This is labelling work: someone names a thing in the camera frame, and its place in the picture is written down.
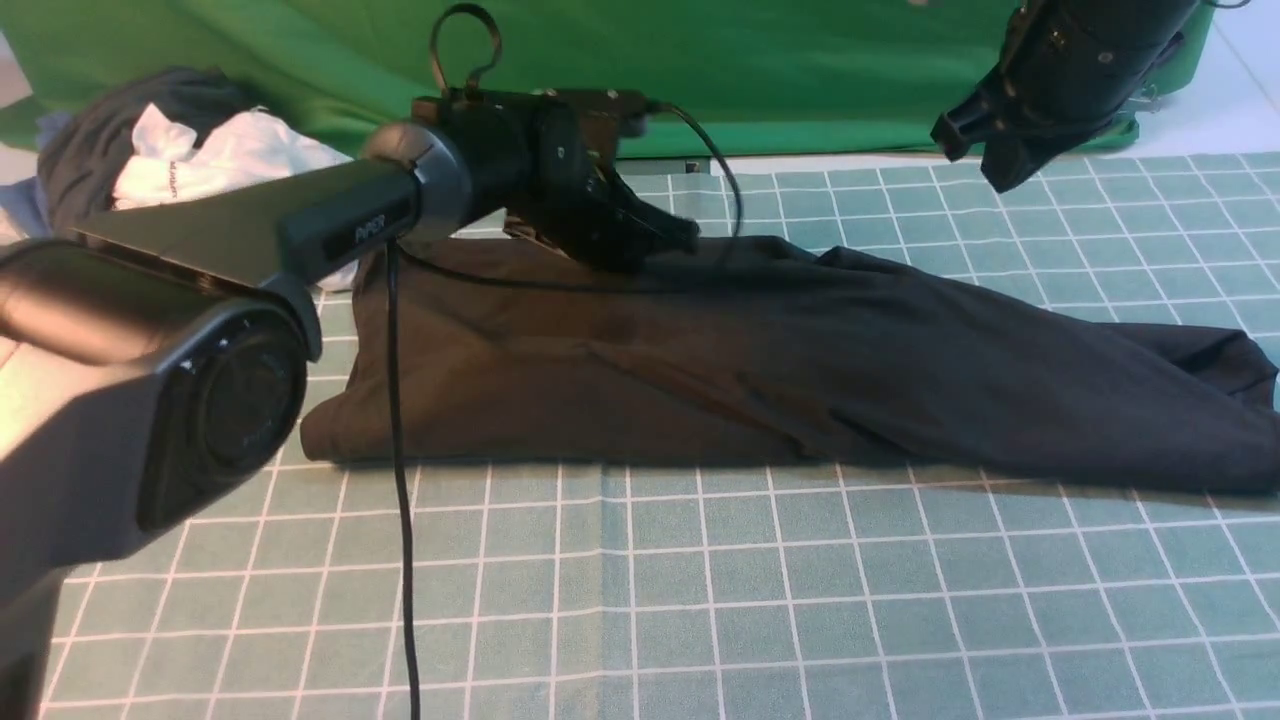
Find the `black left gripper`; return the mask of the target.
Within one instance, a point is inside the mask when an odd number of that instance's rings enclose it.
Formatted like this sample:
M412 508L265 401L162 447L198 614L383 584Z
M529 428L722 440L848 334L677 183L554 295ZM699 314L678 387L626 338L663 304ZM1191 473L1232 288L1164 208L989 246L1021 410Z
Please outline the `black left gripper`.
M639 269L655 255L696 252L696 222L640 199L614 161L588 149L567 104L525 100L532 179L506 210L506 236L591 269Z

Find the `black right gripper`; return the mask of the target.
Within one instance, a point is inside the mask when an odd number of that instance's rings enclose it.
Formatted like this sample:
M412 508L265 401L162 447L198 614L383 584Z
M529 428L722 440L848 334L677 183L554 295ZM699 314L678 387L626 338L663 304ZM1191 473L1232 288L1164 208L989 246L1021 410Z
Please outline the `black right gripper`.
M980 173L1005 193L1091 140L1140 87L1193 1L1021 1L996 67L936 119L947 161L983 143Z

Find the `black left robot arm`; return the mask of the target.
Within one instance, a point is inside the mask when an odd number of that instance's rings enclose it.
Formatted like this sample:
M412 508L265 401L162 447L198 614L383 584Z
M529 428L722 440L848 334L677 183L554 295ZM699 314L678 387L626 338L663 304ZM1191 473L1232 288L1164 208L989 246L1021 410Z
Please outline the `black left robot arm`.
M609 270L692 250L692 223L613 168L660 113L634 91L452 88L362 159L4 249L3 716L38 716L73 569L138 552L285 443L323 352L321 278L375 250L394 270L411 231L499 209Z

